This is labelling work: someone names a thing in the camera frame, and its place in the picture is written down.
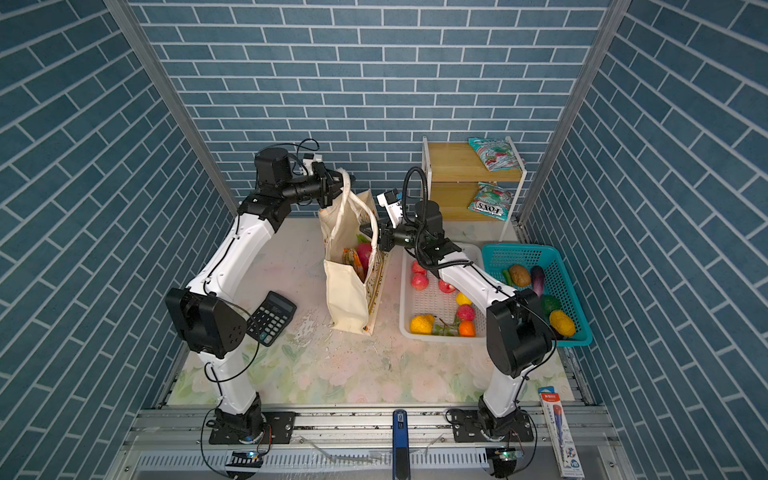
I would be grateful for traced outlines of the pink dragon fruit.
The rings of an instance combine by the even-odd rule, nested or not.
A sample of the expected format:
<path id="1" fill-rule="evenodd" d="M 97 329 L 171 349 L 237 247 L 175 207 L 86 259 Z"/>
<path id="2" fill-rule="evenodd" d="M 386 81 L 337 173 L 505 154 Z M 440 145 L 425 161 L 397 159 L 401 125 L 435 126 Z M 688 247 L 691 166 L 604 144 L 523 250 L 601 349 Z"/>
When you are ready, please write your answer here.
<path id="1" fill-rule="evenodd" d="M 356 254 L 360 261 L 360 265 L 363 268 L 363 273 L 366 274 L 369 270 L 369 262 L 372 255 L 371 241 L 363 234 L 358 234 L 357 240 L 358 245 L 356 246 Z"/>

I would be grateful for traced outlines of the cream floral tote bag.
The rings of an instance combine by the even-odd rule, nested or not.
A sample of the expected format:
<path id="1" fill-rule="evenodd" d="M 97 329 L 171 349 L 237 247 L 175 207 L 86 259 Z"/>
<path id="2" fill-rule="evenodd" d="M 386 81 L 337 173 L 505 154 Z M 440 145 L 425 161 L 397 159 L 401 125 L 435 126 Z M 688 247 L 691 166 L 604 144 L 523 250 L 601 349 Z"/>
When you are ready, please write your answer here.
<path id="1" fill-rule="evenodd" d="M 340 195 L 319 212 L 325 250 L 326 304 L 333 329 L 371 336 L 387 254 L 378 241 L 380 222 L 372 193 L 354 193 L 352 176 L 344 170 L 340 175 Z"/>

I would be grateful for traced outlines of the pink snack bag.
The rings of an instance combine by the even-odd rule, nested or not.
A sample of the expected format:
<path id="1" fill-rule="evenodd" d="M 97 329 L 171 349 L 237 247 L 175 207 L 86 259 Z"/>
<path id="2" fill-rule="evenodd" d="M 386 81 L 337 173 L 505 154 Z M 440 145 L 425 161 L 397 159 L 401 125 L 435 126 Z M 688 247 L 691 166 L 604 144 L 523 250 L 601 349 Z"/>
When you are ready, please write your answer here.
<path id="1" fill-rule="evenodd" d="M 345 265 L 351 266 L 354 273 L 357 275 L 361 282 L 366 279 L 365 268 L 362 265 L 362 261 L 354 248 L 345 248 L 342 254 L 342 262 Z"/>

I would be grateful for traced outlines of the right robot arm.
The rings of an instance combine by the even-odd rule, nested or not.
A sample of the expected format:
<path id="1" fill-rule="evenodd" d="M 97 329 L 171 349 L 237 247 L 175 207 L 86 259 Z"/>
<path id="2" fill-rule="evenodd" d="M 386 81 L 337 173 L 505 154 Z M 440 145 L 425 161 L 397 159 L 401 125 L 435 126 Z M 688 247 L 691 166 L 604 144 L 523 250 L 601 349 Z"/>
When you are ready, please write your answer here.
<path id="1" fill-rule="evenodd" d="M 494 370 L 478 403 L 480 432 L 490 441 L 501 441 L 519 426 L 532 425 L 519 407 L 519 396 L 530 373 L 550 359 L 557 343 L 541 315 L 538 296 L 531 289 L 516 290 L 496 280 L 447 238 L 422 168 L 410 168 L 401 191 L 383 193 L 380 204 L 389 219 L 362 226 L 373 245 L 385 252 L 404 248 L 420 267 L 456 287 L 484 312 L 486 348 Z"/>

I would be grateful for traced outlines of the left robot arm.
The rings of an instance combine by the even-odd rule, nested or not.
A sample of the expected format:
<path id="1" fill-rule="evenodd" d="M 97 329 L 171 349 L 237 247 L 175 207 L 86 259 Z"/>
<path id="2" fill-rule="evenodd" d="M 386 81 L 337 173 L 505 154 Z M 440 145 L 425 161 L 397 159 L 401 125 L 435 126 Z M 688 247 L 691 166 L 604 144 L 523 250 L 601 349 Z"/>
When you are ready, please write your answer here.
<path id="1" fill-rule="evenodd" d="M 207 424 L 235 444 L 256 444 L 263 440 L 266 429 L 259 394 L 246 375 L 250 365 L 243 358 L 243 342 L 249 315 L 235 302 L 239 284 L 293 205 L 317 201 L 328 207 L 355 180 L 318 160 L 297 176 L 292 171 L 297 160 L 281 146 L 255 155 L 256 187 L 238 207 L 226 239 L 200 273 L 165 296 L 179 337 L 198 355 L 207 380 L 218 391 Z"/>

